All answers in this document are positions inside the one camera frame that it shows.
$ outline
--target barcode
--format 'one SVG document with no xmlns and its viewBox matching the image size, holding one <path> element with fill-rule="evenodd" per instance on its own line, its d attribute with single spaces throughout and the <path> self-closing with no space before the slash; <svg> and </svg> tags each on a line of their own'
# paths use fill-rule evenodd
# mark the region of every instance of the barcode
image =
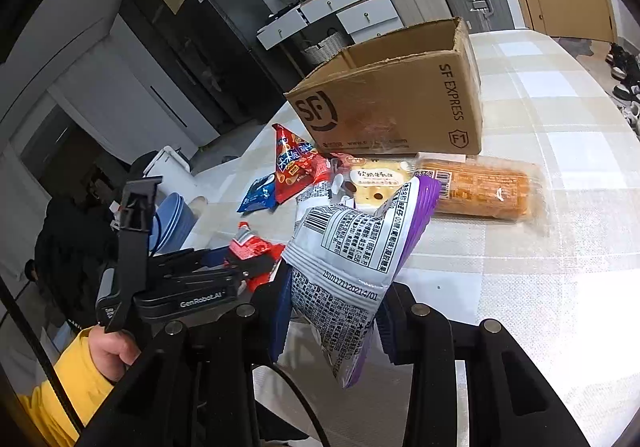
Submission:
<svg viewBox="0 0 640 447">
<path fill-rule="evenodd" d="M 433 178 L 435 171 L 432 169 L 418 169 L 415 172 L 415 176 L 428 176 L 429 178 Z"/>
<path fill-rule="evenodd" d="M 324 234 L 331 216 L 335 212 L 334 207 L 315 207 L 312 208 L 305 217 L 304 225 L 306 228 Z"/>
<path fill-rule="evenodd" d="M 449 186 L 451 185 L 451 173 L 449 171 L 436 171 L 436 180 L 440 185 L 440 199 L 449 199 Z"/>
</svg>

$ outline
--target blue snack bag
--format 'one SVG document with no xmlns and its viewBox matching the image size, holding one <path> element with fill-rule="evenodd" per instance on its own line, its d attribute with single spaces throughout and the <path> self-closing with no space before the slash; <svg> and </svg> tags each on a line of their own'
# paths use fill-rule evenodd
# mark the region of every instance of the blue snack bag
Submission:
<svg viewBox="0 0 640 447">
<path fill-rule="evenodd" d="M 275 173 L 257 179 L 244 196 L 237 212 L 251 212 L 261 208 L 273 208 L 276 206 Z"/>
</svg>

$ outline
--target checkered tablecloth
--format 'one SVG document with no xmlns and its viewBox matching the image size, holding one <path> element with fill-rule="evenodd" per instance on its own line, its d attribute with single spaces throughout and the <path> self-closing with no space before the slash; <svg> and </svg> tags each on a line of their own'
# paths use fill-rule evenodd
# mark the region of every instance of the checkered tablecloth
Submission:
<svg viewBox="0 0 640 447">
<path fill-rule="evenodd" d="M 562 398 L 593 447 L 610 446 L 640 407 L 640 143 L 607 94 L 549 37 L 529 30 L 471 36 L 482 76 L 482 154 L 539 164 L 551 228 L 433 218 L 400 273 L 418 301 L 450 319 L 501 321 Z M 284 106 L 274 117 L 308 138 Z M 197 176 L 215 203 L 210 243 L 226 245 L 251 182 L 274 170 L 274 132 L 244 156 Z M 247 219 L 286 242 L 295 201 Z M 360 382 L 341 390 L 310 330 L 292 324 L 280 363 L 318 410 L 334 446 L 399 446 L 411 369 L 379 343 Z M 468 442 L 459 369 L 460 444 Z M 258 399 L 313 429 L 279 379 L 257 372 Z"/>
</svg>

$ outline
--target red snack bag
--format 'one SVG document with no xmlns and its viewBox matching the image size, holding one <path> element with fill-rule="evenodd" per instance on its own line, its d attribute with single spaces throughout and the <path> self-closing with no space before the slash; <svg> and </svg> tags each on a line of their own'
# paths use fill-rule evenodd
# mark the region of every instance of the red snack bag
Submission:
<svg viewBox="0 0 640 447">
<path fill-rule="evenodd" d="M 318 151 L 279 123 L 272 127 L 276 130 L 276 201 L 284 203 L 313 182 L 302 168 L 301 159 L 306 162 Z"/>
<path fill-rule="evenodd" d="M 236 237 L 229 243 L 229 250 L 239 259 L 245 260 L 269 252 L 273 245 L 252 233 L 249 223 L 240 221 Z"/>
<path fill-rule="evenodd" d="M 319 154 L 310 154 L 300 159 L 300 167 L 313 178 L 313 183 L 329 181 L 331 163 Z"/>
<path fill-rule="evenodd" d="M 282 251 L 284 250 L 284 248 L 285 248 L 285 245 L 281 243 L 276 243 L 275 245 L 273 245 L 271 250 L 267 252 L 269 255 L 271 255 L 271 257 L 273 257 L 273 260 L 276 262 L 275 265 L 273 265 L 273 268 L 278 267 L 279 265 L 278 260 L 280 259 L 280 256 L 282 255 Z M 270 272 L 265 272 L 262 275 L 259 275 L 258 277 L 254 277 L 253 279 L 247 280 L 246 282 L 247 289 L 251 292 L 255 292 L 255 289 L 258 286 L 260 286 L 260 284 L 267 284 L 270 281 L 271 273 L 273 273 L 273 270 Z"/>
</svg>

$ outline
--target shoe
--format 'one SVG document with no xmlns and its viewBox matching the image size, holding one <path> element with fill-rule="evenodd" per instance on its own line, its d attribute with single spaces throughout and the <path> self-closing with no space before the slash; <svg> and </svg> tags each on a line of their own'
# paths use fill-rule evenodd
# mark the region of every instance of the shoe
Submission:
<svg viewBox="0 0 640 447">
<path fill-rule="evenodd" d="M 633 55 L 625 59 L 625 78 L 613 88 L 613 94 L 620 100 L 640 101 L 640 67 Z"/>
<path fill-rule="evenodd" d="M 640 86 L 638 83 L 626 85 L 625 82 L 626 80 L 615 86 L 613 94 L 625 102 L 640 101 Z"/>
<path fill-rule="evenodd" d="M 620 109 L 620 113 L 624 116 L 626 123 L 628 123 L 631 130 L 633 130 L 636 135 L 640 136 L 640 124 L 638 122 L 638 117 L 640 116 L 640 104 L 633 101 L 631 102 L 631 106 Z"/>
<path fill-rule="evenodd" d="M 627 52 L 624 52 L 624 54 L 618 54 L 613 57 L 611 76 L 616 80 L 624 80 L 628 70 L 634 66 L 638 67 L 638 62 L 632 54 Z"/>
<path fill-rule="evenodd" d="M 609 53 L 607 54 L 607 56 L 605 57 L 605 60 L 607 61 L 607 64 L 610 64 L 611 66 L 613 66 L 613 62 L 616 58 L 617 55 L 620 55 L 622 53 L 626 53 L 625 49 L 622 46 L 617 45 L 616 43 L 611 43 L 611 49 L 609 51 Z"/>
</svg>

